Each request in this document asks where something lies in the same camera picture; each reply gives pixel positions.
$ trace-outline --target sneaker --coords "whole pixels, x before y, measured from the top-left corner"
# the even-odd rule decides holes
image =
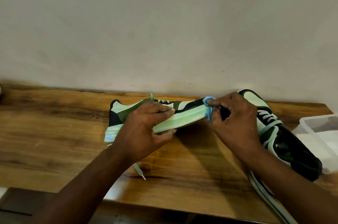
[[[276,158],[287,164],[298,174],[310,181],[318,179],[322,163],[272,112],[270,106],[252,90],[238,92],[257,107],[257,127],[260,143]],[[273,192],[256,176],[249,172],[249,181],[260,197],[271,206],[284,223],[296,224],[285,208],[271,195]]]
[[[169,101],[150,98],[143,99],[132,105],[123,105],[119,100],[113,100],[110,104],[109,127],[105,133],[104,142],[113,142],[117,133],[125,123],[128,115],[137,109],[144,102],[152,100],[175,109],[175,114],[166,121],[153,128],[155,133],[180,128],[192,124],[205,117],[208,107],[203,103],[203,99],[191,101]]]
[[[283,125],[270,106],[252,90],[240,90],[238,93],[257,107],[257,127],[261,144],[306,179],[318,179],[322,170],[321,161]]]

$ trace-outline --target midsole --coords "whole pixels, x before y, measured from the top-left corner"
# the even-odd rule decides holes
[[[191,123],[194,123],[200,119],[205,117],[205,112],[207,111],[208,107],[205,105],[201,105],[190,110],[184,111],[182,113],[178,113],[170,117],[169,119],[165,120],[164,122],[156,125],[153,130],[155,133],[167,131],[170,129],[179,128]],[[112,142],[115,139],[115,136],[119,130],[121,129],[123,124],[118,124],[114,126],[108,127],[106,131],[106,142]]]

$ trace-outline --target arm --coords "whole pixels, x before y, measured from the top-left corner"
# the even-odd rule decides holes
[[[230,116],[222,121],[219,108],[214,107],[211,128],[267,184],[299,224],[338,223],[338,198],[293,171],[260,145],[254,105],[238,93],[208,103],[230,110]]]
[[[148,101],[129,114],[115,142],[48,201],[28,223],[87,223],[125,170],[172,139],[176,130],[156,135],[152,128],[174,113],[171,107]]]

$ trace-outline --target wood grain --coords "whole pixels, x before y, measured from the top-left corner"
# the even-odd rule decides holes
[[[110,102],[132,104],[143,93],[61,90],[7,85],[0,104],[0,186],[58,192],[103,149]],[[154,95],[170,101],[196,97]],[[324,104],[273,102],[285,125],[326,115]],[[147,180],[129,168],[105,199],[257,222],[280,223],[252,189],[239,162],[205,122],[139,162]],[[337,192],[337,178],[319,184]]]

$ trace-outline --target clear plastic box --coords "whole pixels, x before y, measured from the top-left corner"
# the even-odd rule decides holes
[[[338,171],[338,114],[304,117],[293,133],[323,164],[323,173]]]

